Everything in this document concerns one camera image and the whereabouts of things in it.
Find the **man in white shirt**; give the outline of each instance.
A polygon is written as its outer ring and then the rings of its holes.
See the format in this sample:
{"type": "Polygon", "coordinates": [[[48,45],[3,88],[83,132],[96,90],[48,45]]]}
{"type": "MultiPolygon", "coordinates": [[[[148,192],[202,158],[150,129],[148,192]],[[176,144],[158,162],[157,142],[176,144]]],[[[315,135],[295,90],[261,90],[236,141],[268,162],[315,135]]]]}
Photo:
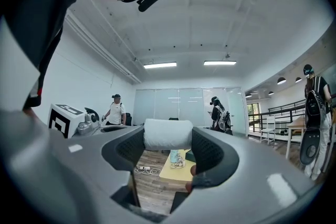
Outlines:
{"type": "Polygon", "coordinates": [[[112,95],[114,102],[110,106],[110,110],[102,117],[101,121],[104,121],[108,116],[109,119],[106,125],[120,125],[126,124],[126,110],[125,106],[120,103],[120,95],[112,95]]]}

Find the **table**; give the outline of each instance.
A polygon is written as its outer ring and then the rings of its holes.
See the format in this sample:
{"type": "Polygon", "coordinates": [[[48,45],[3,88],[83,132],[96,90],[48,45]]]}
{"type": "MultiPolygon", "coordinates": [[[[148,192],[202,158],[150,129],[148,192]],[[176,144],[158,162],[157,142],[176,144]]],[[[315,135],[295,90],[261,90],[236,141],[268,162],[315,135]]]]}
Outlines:
{"type": "Polygon", "coordinates": [[[290,142],[292,139],[292,130],[301,129],[301,140],[302,140],[303,132],[306,128],[306,123],[304,120],[305,120],[305,117],[299,116],[296,120],[294,120],[292,123],[287,125],[288,142],[287,142],[287,150],[286,150],[286,159],[288,159],[288,156],[289,156],[290,142]]]}
{"type": "MultiPolygon", "coordinates": [[[[185,159],[185,154],[189,150],[179,150],[179,151],[182,159],[185,159]]],[[[190,173],[190,168],[195,164],[196,164],[195,162],[185,160],[185,166],[183,168],[179,169],[170,168],[171,163],[169,154],[162,168],[162,171],[160,172],[159,177],[166,182],[185,184],[193,179],[193,176],[190,173]]]]}

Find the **paper towel roll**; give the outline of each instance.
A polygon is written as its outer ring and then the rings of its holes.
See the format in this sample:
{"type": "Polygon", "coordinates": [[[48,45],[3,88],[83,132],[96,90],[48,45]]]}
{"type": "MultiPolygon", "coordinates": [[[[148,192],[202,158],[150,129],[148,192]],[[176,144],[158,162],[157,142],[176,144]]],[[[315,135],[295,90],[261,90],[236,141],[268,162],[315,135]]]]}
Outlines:
{"type": "Polygon", "coordinates": [[[146,119],[144,143],[147,150],[187,150],[191,148],[190,121],[146,119]]]}

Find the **white pants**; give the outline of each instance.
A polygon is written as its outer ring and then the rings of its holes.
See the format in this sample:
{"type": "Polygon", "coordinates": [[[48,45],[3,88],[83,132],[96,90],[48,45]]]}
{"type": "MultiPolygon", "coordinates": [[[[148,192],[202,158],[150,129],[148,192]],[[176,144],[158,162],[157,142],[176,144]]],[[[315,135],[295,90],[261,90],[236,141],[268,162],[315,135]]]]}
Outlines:
{"type": "Polygon", "coordinates": [[[319,156],[313,160],[313,162],[306,166],[304,169],[305,175],[310,177],[313,180],[316,180],[318,175],[321,173],[321,168],[324,163],[324,159],[326,158],[325,154],[327,152],[327,144],[329,142],[330,135],[330,125],[331,125],[331,114],[328,113],[325,117],[324,122],[321,125],[321,140],[320,140],[320,151],[319,156]]]}

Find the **wooden floor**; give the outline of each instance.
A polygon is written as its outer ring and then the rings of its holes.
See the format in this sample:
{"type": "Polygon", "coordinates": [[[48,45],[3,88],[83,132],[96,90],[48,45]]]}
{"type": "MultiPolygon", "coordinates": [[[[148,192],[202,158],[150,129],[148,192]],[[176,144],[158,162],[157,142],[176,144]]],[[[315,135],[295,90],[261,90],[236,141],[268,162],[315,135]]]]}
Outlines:
{"type": "MultiPolygon", "coordinates": [[[[260,140],[257,138],[249,137],[249,140],[260,143],[260,140]]],[[[269,145],[272,147],[277,153],[283,155],[285,157],[287,143],[284,142],[276,142],[269,145]]],[[[300,145],[299,144],[291,144],[290,147],[290,162],[295,165],[298,169],[304,170],[304,167],[300,164],[299,161],[299,152],[300,145]]],[[[316,183],[321,183],[325,180],[329,168],[336,162],[336,151],[333,150],[330,164],[328,165],[327,172],[325,174],[321,174],[317,179],[316,183]]],[[[163,166],[165,161],[168,158],[169,153],[161,153],[154,151],[144,151],[137,165],[139,166],[151,166],[151,165],[161,165],[163,166]]],[[[135,174],[136,188],[138,190],[138,196],[140,200],[141,207],[143,209],[147,209],[156,213],[169,215],[173,199],[176,191],[184,191],[184,184],[172,184],[168,182],[161,181],[159,176],[153,175],[139,175],[135,174]]]]}

